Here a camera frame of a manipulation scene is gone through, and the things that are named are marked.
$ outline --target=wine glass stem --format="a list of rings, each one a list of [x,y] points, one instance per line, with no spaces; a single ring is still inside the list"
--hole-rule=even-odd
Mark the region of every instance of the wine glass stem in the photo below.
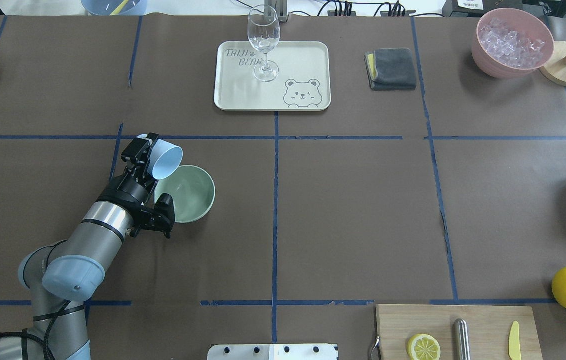
[[[269,63],[267,62],[267,53],[265,53],[265,64],[263,64],[263,71],[269,71]]]

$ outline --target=gray cloth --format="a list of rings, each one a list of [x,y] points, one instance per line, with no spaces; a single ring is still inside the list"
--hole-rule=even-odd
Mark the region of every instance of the gray cloth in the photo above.
[[[416,88],[416,73],[413,58],[408,48],[379,48],[374,50],[376,77],[372,77],[367,55],[365,69],[369,87],[373,91],[413,90]]]

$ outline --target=brown table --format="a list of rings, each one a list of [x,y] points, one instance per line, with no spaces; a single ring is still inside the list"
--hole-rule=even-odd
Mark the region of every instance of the brown table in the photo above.
[[[495,80],[475,19],[301,18],[329,48],[322,112],[222,112],[216,50],[246,18],[0,17],[0,331],[31,326],[21,259],[66,239],[115,149],[155,132],[217,186],[173,239],[128,239],[89,302],[95,359],[203,359],[212,344],[338,344],[364,359],[374,304],[528,305],[566,359],[566,89]],[[557,40],[566,20],[552,18]],[[415,91],[370,91],[363,54],[413,51]]]

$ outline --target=lemon slice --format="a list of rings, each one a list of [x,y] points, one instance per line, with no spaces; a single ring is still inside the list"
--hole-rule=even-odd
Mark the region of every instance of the lemon slice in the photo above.
[[[431,335],[417,333],[407,342],[407,353],[411,360],[438,360],[441,347]]]

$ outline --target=bear drawing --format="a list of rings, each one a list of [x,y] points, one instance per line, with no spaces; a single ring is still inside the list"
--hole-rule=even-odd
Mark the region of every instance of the bear drawing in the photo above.
[[[317,108],[322,101],[319,85],[316,79],[308,82],[296,82],[294,79],[289,79],[285,82],[287,91],[283,96],[283,101],[290,108]]]

